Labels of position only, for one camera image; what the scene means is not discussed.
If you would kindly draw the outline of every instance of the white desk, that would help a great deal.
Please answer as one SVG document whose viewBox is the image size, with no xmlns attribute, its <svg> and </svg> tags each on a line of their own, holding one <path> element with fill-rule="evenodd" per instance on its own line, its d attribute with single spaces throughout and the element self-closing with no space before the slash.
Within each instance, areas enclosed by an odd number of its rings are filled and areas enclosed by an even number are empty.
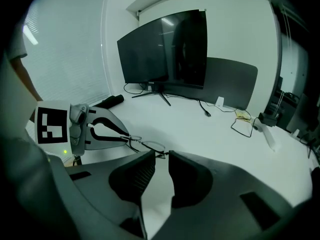
<svg viewBox="0 0 320 240">
<path fill-rule="evenodd" d="M 168 106 L 159 95 L 131 98 L 131 94 L 121 94 L 124 102 L 110 110 L 131 135 L 141 136 L 143 141 L 159 142 L 166 150 L 196 154 L 241 167 L 280 193 L 292 206 L 311 197 L 310 172 L 318 163 L 314 161 L 315 157 L 308 159 L 306 146 L 286 131 L 269 127 L 273 137 L 281 143 L 278 152 L 273 152 L 262 132 L 253 130 L 252 137 L 247 138 L 230 128 L 236 118 L 234 112 L 223 113 L 216 107 L 203 104 L 211 113 L 211 117 L 207 117 L 194 100 L 172 97 L 168 99 L 172 106 Z M 245 125 L 242 130 L 249 134 L 251 125 Z M 132 153 L 127 146 L 122 146 L 86 151 L 81 159 L 83 164 L 90 164 Z M 152 191 L 157 192 L 157 199 L 170 200 L 173 196 L 173 185 L 169 173 L 166 174 L 167 162 L 156 160 L 157 176 L 154 178 L 158 181 L 153 185 L 152 179 L 146 190 L 153 198 L 155 193 Z"/>
</svg>

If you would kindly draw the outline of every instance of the fluorescent light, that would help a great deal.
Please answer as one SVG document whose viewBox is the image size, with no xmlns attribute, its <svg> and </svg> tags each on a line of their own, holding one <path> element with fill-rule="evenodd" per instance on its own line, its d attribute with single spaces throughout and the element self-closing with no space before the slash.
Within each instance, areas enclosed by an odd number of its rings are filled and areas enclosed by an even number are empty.
<svg viewBox="0 0 320 240">
<path fill-rule="evenodd" d="M 162 18 L 161 20 L 163 20 L 165 23 L 167 23 L 170 26 L 174 25 L 171 21 L 167 20 L 166 18 Z"/>
<path fill-rule="evenodd" d="M 30 29 L 28 28 L 27 25 L 23 26 L 23 33 L 25 34 L 25 36 L 29 39 L 29 41 L 31 42 L 31 44 L 33 44 L 34 46 L 36 46 L 38 43 L 37 39 L 34 37 L 34 35 L 31 33 Z"/>
</svg>

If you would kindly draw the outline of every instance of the desk surface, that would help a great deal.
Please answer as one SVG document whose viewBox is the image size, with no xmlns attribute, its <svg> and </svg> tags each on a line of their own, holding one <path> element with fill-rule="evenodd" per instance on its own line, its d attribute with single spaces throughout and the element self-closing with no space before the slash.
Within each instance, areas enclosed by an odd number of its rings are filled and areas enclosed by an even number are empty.
<svg viewBox="0 0 320 240">
<path fill-rule="evenodd" d="M 133 95 L 126 92 L 122 95 L 124 102 L 110 110 L 131 135 L 141 136 L 143 141 L 161 143 L 166 150 L 196 154 L 241 167 L 280 193 L 292 206 L 311 196 L 310 173 L 318 162 L 312 157 L 308 159 L 307 147 L 288 132 L 269 127 L 281 144 L 278 151 L 273 152 L 262 132 L 253 130 L 251 138 L 247 138 L 230 128 L 236 118 L 234 112 L 223 113 L 214 106 L 203 104 L 211 113 L 211 117 L 207 117 L 194 100 L 171 97 L 171 106 L 168 106 L 159 95 L 138 98 L 132 98 Z M 242 130 L 249 134 L 251 125 L 245 123 Z M 132 153 L 127 146 L 86 151 L 82 163 L 106 161 Z"/>
</svg>

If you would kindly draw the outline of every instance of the person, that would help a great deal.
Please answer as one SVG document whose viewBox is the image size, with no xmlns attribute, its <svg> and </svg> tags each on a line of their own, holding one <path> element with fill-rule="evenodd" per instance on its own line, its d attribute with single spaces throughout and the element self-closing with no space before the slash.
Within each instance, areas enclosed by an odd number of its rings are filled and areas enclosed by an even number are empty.
<svg viewBox="0 0 320 240">
<path fill-rule="evenodd" d="M 15 25 L 11 37 L 11 41 L 7 48 L 5 49 L 6 55 L 10 64 L 20 78 L 24 86 L 29 90 L 32 96 L 37 100 L 37 102 L 42 101 L 43 99 L 37 92 L 27 69 L 24 67 L 22 63 L 22 58 L 26 57 L 27 50 L 25 47 L 24 39 L 23 39 L 23 27 L 25 22 L 25 16 Z M 30 120 L 35 122 L 35 112 L 33 112 Z"/>
</svg>

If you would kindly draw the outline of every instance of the black monitor screen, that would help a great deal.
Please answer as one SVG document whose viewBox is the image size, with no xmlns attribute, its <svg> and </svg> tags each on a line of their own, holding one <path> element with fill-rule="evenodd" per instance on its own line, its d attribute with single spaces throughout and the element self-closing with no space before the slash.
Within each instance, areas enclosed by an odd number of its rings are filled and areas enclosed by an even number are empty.
<svg viewBox="0 0 320 240">
<path fill-rule="evenodd" d="M 118 42 L 126 83 L 202 88 L 207 61 L 206 12 L 189 10 L 151 21 Z"/>
</svg>

